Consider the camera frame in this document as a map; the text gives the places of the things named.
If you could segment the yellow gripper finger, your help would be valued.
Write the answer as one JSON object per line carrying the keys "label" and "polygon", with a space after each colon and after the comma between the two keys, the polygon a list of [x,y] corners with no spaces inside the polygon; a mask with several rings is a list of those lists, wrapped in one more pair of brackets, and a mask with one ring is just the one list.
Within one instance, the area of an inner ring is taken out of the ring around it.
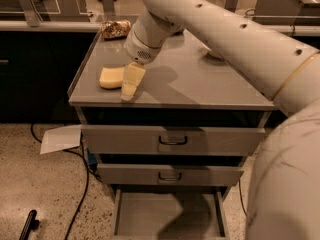
{"label": "yellow gripper finger", "polygon": [[123,82],[121,87],[121,99],[129,101],[133,98],[138,86],[145,74],[142,64],[133,62],[124,68]]}

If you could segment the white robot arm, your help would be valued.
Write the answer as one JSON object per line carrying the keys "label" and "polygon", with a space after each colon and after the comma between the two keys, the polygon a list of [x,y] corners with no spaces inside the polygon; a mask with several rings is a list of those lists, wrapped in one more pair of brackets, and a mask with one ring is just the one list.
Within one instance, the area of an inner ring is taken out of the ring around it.
{"label": "white robot arm", "polygon": [[217,52],[288,119],[261,146],[246,240],[320,240],[320,54],[206,0],[142,0],[126,48],[152,62],[179,28]]}

